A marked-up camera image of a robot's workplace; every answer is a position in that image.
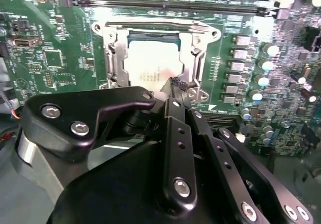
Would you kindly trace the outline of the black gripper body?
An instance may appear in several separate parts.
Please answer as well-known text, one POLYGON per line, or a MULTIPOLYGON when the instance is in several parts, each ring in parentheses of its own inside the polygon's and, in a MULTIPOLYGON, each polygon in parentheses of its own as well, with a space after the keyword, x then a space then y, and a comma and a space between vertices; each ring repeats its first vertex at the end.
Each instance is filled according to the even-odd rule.
POLYGON ((169 209, 161 192, 164 147, 138 144, 72 181, 54 207, 54 223, 238 223, 216 171, 194 159, 196 207, 169 209))

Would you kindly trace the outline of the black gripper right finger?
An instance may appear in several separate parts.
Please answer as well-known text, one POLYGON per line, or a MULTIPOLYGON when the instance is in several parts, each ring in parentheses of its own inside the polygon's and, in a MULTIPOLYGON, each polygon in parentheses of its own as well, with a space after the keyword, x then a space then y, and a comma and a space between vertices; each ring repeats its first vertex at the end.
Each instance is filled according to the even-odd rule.
POLYGON ((188 85, 173 78, 173 97, 188 111, 226 195, 229 223, 313 223, 308 209, 226 128, 212 132, 191 108, 188 85))

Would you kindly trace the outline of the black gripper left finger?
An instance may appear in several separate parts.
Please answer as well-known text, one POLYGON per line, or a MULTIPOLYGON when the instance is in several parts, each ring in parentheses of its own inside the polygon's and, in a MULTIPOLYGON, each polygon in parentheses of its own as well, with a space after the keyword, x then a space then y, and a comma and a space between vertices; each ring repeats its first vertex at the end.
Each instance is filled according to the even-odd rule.
POLYGON ((78 177, 149 142, 164 147, 162 196, 177 213, 197 203, 191 127, 173 97, 173 80, 152 94, 142 87, 38 95, 25 105, 25 137, 52 158, 52 169, 78 177))

